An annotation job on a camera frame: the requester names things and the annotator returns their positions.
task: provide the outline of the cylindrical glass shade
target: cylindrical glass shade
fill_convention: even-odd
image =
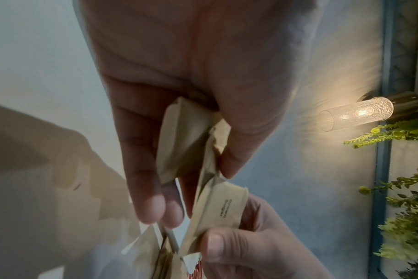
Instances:
[[[323,131],[332,131],[387,120],[393,111],[394,106],[389,99],[377,97],[321,111],[318,116],[318,124]]]

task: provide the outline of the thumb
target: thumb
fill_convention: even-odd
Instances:
[[[272,131],[273,129],[263,133],[246,134],[232,128],[219,161],[223,176],[230,179],[236,175]]]
[[[253,269],[268,266],[274,254],[262,234],[232,228],[208,230],[202,238],[200,251],[206,262]]]

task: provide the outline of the light bulb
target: light bulb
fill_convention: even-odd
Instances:
[[[318,124],[323,131],[332,131],[371,122],[387,120],[393,115],[393,102],[377,97],[342,107],[323,110],[319,113]]]

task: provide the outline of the blue trim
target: blue trim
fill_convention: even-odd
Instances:
[[[381,96],[390,93],[390,73],[391,58],[393,48],[394,19],[396,14],[396,0],[383,0],[384,5],[384,56],[382,65],[382,85]],[[376,154],[376,171],[375,185],[379,186],[380,182],[389,181],[390,174],[390,157],[391,142],[381,142],[377,147]],[[385,193],[375,192],[373,197],[373,209],[371,220],[371,239],[370,239],[370,255],[368,257],[368,277],[369,279],[386,279],[380,270],[381,258],[374,253],[378,252],[384,238],[379,229],[379,225],[385,222],[386,213]]]

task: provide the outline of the gray wall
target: gray wall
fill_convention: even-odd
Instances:
[[[316,115],[378,88],[381,18],[380,0],[330,0],[291,110],[235,179],[268,200],[337,278],[366,278],[371,201],[357,187],[373,182],[375,150],[342,145],[369,126],[324,133]],[[123,185],[121,156],[71,1],[0,1],[0,105],[22,123],[0,121],[0,278],[60,265],[71,270],[65,278],[98,278],[133,239],[136,220],[118,203],[101,206],[109,186]],[[66,165],[54,164],[66,154]],[[101,173],[114,180],[94,195]],[[86,188],[74,191],[82,179]],[[101,208],[114,216],[100,219]],[[113,268],[118,278],[127,266]]]

